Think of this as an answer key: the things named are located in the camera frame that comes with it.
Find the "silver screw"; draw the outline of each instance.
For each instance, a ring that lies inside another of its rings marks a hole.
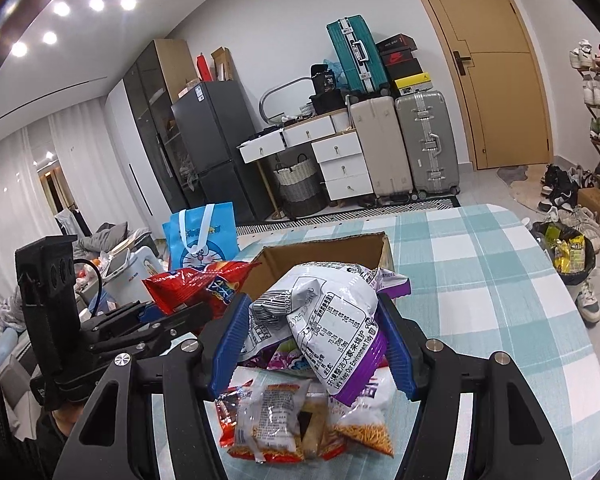
[[[511,362],[511,357],[506,352],[496,352],[494,359],[499,365],[508,365]]]
[[[116,358],[113,359],[113,362],[115,362],[115,364],[117,366],[128,365],[130,361],[131,361],[131,356],[127,353],[118,354],[118,355],[116,355]]]
[[[187,339],[181,343],[180,348],[185,352],[195,352],[198,349],[198,342],[195,339]]]
[[[427,349],[432,352],[440,352],[445,347],[444,343],[438,339],[427,340]]]

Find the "ceiling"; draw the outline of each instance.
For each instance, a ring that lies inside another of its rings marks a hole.
[[[60,1],[71,9],[65,17],[52,10]],[[128,11],[120,0],[103,1],[104,10],[95,12],[89,0],[52,0],[25,31],[26,56],[10,55],[0,69],[0,140],[107,94],[152,39],[166,37],[205,0],[137,0]],[[47,31],[57,35],[56,44],[43,43]]]

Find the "white sheer curtain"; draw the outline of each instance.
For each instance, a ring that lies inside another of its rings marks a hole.
[[[62,172],[89,228],[95,231],[104,222],[128,222],[130,230],[145,227],[113,151],[100,100],[48,118]]]
[[[0,302],[16,287],[15,251],[59,234],[23,128],[0,142]]]

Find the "doraemon bag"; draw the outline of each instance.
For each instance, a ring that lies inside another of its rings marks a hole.
[[[162,228],[171,253],[169,270],[204,269],[212,262],[233,260],[238,254],[231,202],[174,213]]]

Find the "silver suitcase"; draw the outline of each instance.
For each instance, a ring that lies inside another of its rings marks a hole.
[[[444,96],[437,90],[416,92],[400,97],[395,108],[419,198],[458,194],[458,156]]]
[[[410,194],[413,181],[394,100],[369,99],[350,110],[376,196]]]

